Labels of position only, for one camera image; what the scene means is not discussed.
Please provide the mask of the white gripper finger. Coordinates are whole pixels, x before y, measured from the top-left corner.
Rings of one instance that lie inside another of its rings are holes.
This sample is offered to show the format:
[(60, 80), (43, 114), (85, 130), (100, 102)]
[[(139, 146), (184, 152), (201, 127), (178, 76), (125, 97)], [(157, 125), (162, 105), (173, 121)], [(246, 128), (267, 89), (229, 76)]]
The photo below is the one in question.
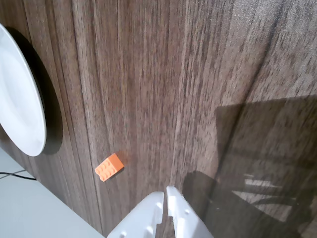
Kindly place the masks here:
[(176, 238), (212, 238), (212, 234), (184, 196), (174, 186), (167, 186), (168, 215), (173, 218)]
[(109, 233), (109, 238), (154, 238), (162, 223), (164, 193), (155, 191), (139, 202)]

